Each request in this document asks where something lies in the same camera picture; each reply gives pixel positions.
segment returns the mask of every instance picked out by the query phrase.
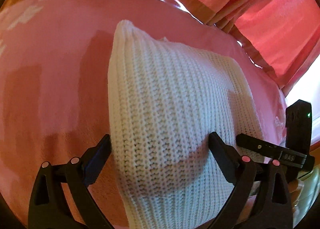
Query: pillow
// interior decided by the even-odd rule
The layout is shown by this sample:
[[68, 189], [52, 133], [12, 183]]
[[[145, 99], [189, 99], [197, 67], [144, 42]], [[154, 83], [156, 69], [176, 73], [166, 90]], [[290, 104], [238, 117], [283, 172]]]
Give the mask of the pillow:
[[[217, 216], [233, 185], [207, 139], [264, 139], [248, 83], [229, 57], [116, 28], [108, 101], [117, 183], [131, 229], [193, 229]], [[241, 155], [263, 157], [236, 148]]]

